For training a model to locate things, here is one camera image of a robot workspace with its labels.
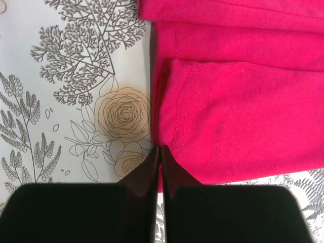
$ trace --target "fern drawing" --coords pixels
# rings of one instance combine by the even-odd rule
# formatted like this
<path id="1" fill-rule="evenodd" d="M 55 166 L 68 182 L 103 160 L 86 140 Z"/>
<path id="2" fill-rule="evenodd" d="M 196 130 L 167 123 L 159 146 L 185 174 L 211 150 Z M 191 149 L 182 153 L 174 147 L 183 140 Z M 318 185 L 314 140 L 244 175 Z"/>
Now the fern drawing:
<path id="1" fill-rule="evenodd" d="M 40 76 L 50 83 L 63 82 L 55 99 L 67 105 L 89 105 L 92 90 L 115 75 L 110 54 L 132 47 L 146 31 L 137 19 L 136 0 L 45 0 L 59 10 L 64 29 L 58 25 L 40 29 L 40 44 L 31 55 L 47 60 Z"/>
<path id="2" fill-rule="evenodd" d="M 2 212 L 4 211 L 4 208 L 5 208 L 5 204 L 3 202 L 0 202 L 0 217 Z"/>
<path id="3" fill-rule="evenodd" d="M 0 99 L 8 107 L 7 111 L 0 111 L 0 136 L 14 147 L 9 156 L 2 158 L 1 164 L 9 179 L 5 187 L 12 193 L 20 185 L 36 183 L 40 179 L 52 181 L 50 176 L 59 161 L 61 146 L 53 156 L 55 143 L 48 143 L 44 133 L 40 142 L 33 145 L 29 127 L 36 125 L 41 117 L 40 101 L 35 94 L 24 92 L 20 79 L 14 75 L 6 78 L 0 73 L 0 80 L 5 91 L 5 94 L 0 92 Z"/>
<path id="4" fill-rule="evenodd" d="M 302 211 L 312 211 L 312 214 L 306 220 L 316 219 L 324 213 L 324 169 L 318 169 L 308 172 L 312 177 L 310 179 L 299 179 L 294 185 L 305 190 L 309 205 Z"/>
<path id="5" fill-rule="evenodd" d="M 164 203 L 156 205 L 156 223 L 155 223 L 155 243 L 165 243 L 165 224 L 164 224 Z"/>

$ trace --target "fabric texture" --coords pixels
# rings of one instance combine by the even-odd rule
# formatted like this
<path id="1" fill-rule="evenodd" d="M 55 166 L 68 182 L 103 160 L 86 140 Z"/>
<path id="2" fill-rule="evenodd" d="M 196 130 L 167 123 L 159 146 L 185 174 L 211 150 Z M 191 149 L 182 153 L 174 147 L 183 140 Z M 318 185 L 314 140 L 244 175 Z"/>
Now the fabric texture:
<path id="1" fill-rule="evenodd" d="M 139 0 L 139 16 L 157 32 L 152 139 L 195 178 L 324 167 L 324 3 Z"/>

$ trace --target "line drawing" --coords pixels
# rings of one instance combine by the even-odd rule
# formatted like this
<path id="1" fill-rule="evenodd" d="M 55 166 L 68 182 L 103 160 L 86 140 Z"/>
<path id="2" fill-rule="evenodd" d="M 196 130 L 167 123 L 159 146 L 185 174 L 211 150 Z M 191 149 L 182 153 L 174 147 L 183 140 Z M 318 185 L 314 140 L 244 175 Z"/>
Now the line drawing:
<path id="1" fill-rule="evenodd" d="M 83 156 L 83 172 L 93 182 L 98 182 L 99 176 L 91 159 L 114 166 L 121 179 L 145 160 L 152 147 L 148 98 L 140 91 L 113 83 L 109 82 L 108 91 L 101 93 L 94 109 L 91 105 L 81 108 L 83 120 L 71 120 L 73 137 L 65 137 L 73 143 L 69 152 Z"/>
<path id="2" fill-rule="evenodd" d="M 0 80 L 5 92 L 0 92 L 0 99 L 8 107 L 7 111 L 0 111 L 0 136 L 14 147 L 9 159 L 2 157 L 1 164 L 10 180 L 5 182 L 5 188 L 12 193 L 20 185 L 36 183 L 40 179 L 44 182 L 52 181 L 51 174 L 59 161 L 62 148 L 59 146 L 54 153 L 55 142 L 48 143 L 43 132 L 40 140 L 33 143 L 37 135 L 31 134 L 29 128 L 35 126 L 41 118 L 40 101 L 35 94 L 24 91 L 21 80 L 16 76 L 11 74 L 6 78 L 0 72 Z"/>
<path id="3" fill-rule="evenodd" d="M 316 220 L 317 217 L 324 214 L 324 169 L 308 171 L 312 179 L 299 179 L 294 185 L 302 188 L 309 201 L 309 204 L 302 208 L 303 211 L 312 213 L 306 220 Z"/>
<path id="4" fill-rule="evenodd" d="M 89 105 L 92 90 L 115 75 L 110 54 L 123 46 L 132 47 L 146 31 L 137 18 L 136 0 L 45 0 L 59 11 L 67 24 L 42 27 L 40 43 L 31 56 L 41 66 L 40 76 L 48 82 L 64 83 L 54 92 L 67 105 Z"/>

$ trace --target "floral wallpaper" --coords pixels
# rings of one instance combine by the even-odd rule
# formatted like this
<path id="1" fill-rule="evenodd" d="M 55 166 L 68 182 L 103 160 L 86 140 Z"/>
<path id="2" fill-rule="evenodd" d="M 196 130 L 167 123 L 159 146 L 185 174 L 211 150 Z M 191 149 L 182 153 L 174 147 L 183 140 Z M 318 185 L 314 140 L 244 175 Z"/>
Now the floral wallpaper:
<path id="1" fill-rule="evenodd" d="M 136 0 L 0 0 L 0 215 L 23 184 L 116 182 L 145 160 L 148 51 Z M 288 188 L 324 242 L 323 169 L 238 184 Z"/>

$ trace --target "fabric fold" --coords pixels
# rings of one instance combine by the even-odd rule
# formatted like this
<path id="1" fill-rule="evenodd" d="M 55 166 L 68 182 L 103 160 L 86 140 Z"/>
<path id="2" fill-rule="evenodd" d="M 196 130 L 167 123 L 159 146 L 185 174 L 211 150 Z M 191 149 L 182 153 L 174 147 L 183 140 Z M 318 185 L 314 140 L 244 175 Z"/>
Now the fabric fold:
<path id="1" fill-rule="evenodd" d="M 317 0 L 138 0 L 139 17 L 227 27 L 324 33 L 324 2 Z"/>
<path id="2" fill-rule="evenodd" d="M 324 2 L 138 4 L 157 33 L 154 144 L 205 184 L 324 167 Z"/>
<path id="3" fill-rule="evenodd" d="M 159 144 L 204 184 L 324 165 L 324 73 L 172 60 Z"/>

